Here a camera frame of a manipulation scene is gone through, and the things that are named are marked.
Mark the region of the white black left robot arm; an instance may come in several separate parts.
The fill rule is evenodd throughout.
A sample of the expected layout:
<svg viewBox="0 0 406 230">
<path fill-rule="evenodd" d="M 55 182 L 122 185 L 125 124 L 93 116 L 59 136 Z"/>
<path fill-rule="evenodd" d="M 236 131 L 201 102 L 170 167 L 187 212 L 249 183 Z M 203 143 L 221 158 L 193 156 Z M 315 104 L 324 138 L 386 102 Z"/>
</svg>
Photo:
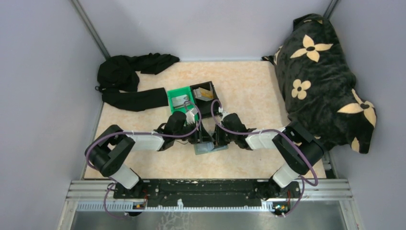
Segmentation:
<svg viewBox="0 0 406 230">
<path fill-rule="evenodd" d="M 124 131 L 118 125 L 108 127 L 85 150 L 87 164 L 102 176 L 115 182 L 131 198 L 145 193 L 143 180 L 125 160 L 132 151 L 165 151 L 177 140 L 197 144 L 202 138 L 201 112 L 194 107 L 187 112 L 175 111 L 166 123 L 151 132 Z"/>
</svg>

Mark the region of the sage green card holder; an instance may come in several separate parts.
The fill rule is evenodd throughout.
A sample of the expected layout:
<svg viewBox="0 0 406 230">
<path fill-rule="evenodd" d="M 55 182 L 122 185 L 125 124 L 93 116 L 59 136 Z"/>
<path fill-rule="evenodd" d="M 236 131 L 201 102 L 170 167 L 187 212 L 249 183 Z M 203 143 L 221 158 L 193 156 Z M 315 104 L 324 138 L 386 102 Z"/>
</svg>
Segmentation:
<svg viewBox="0 0 406 230">
<path fill-rule="evenodd" d="M 202 155 L 216 151 L 227 150 L 228 146 L 215 146 L 213 142 L 194 144 L 195 155 Z"/>
</svg>

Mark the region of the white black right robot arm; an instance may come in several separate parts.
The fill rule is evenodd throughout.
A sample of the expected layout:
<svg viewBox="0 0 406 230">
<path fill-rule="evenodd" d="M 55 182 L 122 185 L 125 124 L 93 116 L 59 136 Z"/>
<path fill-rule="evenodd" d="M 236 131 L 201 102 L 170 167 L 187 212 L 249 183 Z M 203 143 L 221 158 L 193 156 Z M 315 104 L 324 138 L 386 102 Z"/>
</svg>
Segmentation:
<svg viewBox="0 0 406 230">
<path fill-rule="evenodd" d="M 277 150 L 284 164 L 271 176 L 263 189 L 265 197 L 283 197 L 289 184 L 321 160 L 325 153 L 322 144 L 299 122 L 293 121 L 279 130 L 246 128 L 236 113 L 218 107 L 221 121 L 216 122 L 214 139 L 220 146 L 234 142 L 244 150 Z"/>
</svg>

